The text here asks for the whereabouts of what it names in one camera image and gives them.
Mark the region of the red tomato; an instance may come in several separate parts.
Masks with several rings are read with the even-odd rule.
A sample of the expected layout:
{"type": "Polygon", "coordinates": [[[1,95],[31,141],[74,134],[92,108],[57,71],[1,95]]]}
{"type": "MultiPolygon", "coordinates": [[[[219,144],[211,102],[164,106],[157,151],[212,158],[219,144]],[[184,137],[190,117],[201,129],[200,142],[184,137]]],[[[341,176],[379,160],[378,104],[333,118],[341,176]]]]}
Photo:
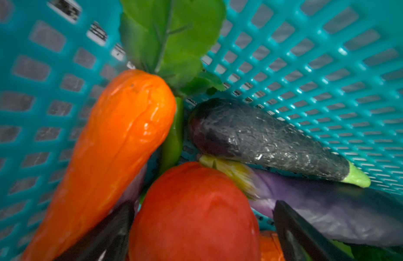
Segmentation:
{"type": "Polygon", "coordinates": [[[258,261],[259,224],[222,172],[176,166],[146,193],[129,234],[132,261],[258,261]]]}

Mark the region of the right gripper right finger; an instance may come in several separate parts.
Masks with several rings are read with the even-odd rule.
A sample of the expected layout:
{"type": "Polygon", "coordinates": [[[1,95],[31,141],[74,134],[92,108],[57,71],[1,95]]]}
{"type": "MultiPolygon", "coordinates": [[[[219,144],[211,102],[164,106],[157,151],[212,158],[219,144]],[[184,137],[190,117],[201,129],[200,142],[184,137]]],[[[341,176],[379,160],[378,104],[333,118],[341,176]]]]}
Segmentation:
{"type": "Polygon", "coordinates": [[[276,202],[273,218],[285,260],[302,261],[304,253],[313,261],[352,260],[286,202],[276,202]]]}

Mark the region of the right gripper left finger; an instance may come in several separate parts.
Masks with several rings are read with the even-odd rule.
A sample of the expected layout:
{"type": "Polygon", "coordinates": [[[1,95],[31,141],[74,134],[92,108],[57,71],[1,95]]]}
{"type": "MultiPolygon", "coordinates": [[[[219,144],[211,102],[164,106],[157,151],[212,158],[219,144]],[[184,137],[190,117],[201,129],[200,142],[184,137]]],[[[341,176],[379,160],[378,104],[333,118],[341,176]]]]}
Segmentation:
{"type": "Polygon", "coordinates": [[[134,220],[134,203],[126,201],[105,217],[56,261],[124,261],[129,231],[134,220]]]}

